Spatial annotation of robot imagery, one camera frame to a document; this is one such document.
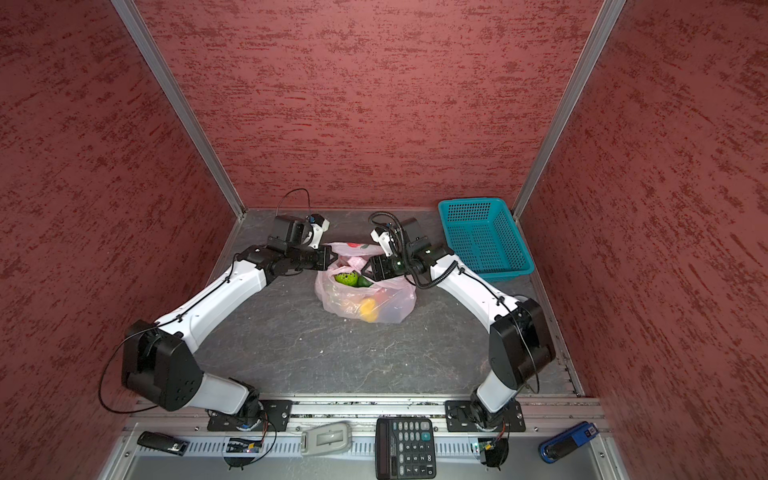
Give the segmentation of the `pink plastic bag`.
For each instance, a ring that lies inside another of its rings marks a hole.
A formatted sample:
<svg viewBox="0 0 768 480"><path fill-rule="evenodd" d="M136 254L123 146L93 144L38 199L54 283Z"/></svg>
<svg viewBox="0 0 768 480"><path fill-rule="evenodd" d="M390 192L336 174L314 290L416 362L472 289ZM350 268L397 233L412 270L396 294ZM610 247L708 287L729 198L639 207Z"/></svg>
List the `pink plastic bag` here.
<svg viewBox="0 0 768 480"><path fill-rule="evenodd" d="M327 312L361 320L358 314L360 302L373 298L379 307L379 316L374 323L398 324L414 310L416 287L404 277L378 282L370 280L373 285L369 288L353 288L334 280L338 273L356 271L362 275L367 260L384 253L380 246L345 242L333 242L330 246L338 258L326 271L317 273L314 284L315 294Z"/></svg>

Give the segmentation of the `teal plastic perforated basket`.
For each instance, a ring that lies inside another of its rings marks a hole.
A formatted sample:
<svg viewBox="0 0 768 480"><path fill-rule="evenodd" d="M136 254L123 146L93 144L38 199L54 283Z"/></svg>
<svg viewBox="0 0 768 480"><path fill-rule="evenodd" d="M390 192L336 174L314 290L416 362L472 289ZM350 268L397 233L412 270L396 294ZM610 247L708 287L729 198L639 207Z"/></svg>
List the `teal plastic perforated basket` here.
<svg viewBox="0 0 768 480"><path fill-rule="evenodd" d="M444 200L438 212L448 246L488 282L527 276L534 262L506 202L500 198Z"/></svg>

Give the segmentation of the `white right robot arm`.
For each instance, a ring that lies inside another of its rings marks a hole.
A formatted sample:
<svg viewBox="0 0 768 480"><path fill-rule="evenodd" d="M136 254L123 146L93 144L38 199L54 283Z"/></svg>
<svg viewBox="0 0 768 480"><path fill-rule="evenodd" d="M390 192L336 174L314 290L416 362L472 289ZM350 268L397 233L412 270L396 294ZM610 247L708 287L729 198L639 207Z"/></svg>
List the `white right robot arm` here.
<svg viewBox="0 0 768 480"><path fill-rule="evenodd" d="M536 300L504 294L443 246L377 255L366 261L362 274L371 281L402 277L419 289L440 288L480 321L488 334L490 371L467 407L479 429L499 428L523 388L540 390L540 372L555 360L556 352Z"/></svg>

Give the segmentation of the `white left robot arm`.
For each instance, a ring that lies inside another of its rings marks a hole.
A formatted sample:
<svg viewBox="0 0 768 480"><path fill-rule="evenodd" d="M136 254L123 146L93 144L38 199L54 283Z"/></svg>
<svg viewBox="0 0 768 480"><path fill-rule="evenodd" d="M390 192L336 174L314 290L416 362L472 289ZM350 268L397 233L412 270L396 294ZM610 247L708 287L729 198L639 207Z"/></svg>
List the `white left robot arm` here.
<svg viewBox="0 0 768 480"><path fill-rule="evenodd" d="M166 411L205 409L234 428L262 428L265 414L256 388L206 373L194 353L213 330L276 278L326 271L338 255L329 245L273 249L251 246L229 269L182 306L152 323L138 321L123 344L122 385Z"/></svg>

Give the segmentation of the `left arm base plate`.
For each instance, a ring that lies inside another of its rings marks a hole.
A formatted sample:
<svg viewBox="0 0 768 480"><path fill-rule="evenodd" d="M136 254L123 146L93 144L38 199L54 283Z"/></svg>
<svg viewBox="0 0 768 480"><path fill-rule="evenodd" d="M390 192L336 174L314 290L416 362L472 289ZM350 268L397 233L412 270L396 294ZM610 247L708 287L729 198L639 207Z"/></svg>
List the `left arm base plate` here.
<svg viewBox="0 0 768 480"><path fill-rule="evenodd" d="M256 434L271 429L284 432L287 428L293 402L291 400L260 399L247 402L237 413L225 414L207 410L209 432L236 432Z"/></svg>

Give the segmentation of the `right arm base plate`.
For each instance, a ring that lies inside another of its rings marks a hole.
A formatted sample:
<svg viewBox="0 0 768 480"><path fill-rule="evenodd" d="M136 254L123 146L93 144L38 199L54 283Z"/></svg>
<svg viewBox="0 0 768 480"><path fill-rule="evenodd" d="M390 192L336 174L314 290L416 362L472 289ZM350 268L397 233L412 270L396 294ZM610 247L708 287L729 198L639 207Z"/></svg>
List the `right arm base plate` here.
<svg viewBox="0 0 768 480"><path fill-rule="evenodd" d="M497 412L488 411L479 400L449 400L444 403L444 408L449 432L526 431L521 405L515 399Z"/></svg>

